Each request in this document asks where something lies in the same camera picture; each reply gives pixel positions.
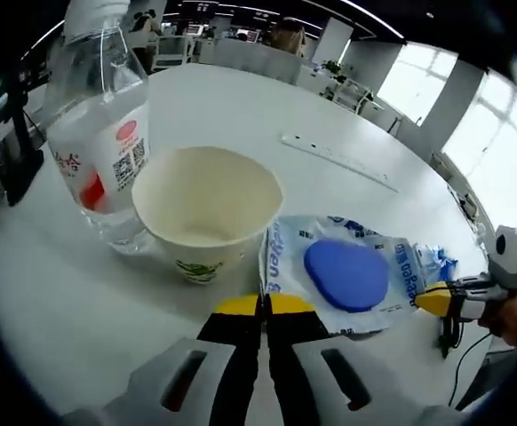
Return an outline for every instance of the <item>blue sponge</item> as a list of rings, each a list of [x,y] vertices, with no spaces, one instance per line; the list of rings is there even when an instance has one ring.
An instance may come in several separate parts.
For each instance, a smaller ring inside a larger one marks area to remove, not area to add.
[[[385,299],[389,265],[373,248],[322,240],[304,255],[304,266],[324,298],[348,312],[365,312]]]

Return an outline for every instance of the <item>white paper cup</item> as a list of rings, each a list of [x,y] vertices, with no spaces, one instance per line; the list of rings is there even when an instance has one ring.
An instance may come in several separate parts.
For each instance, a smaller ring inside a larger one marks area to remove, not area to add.
[[[138,216],[190,281],[207,284],[241,260],[282,206],[274,174],[213,146],[163,152],[132,187]]]

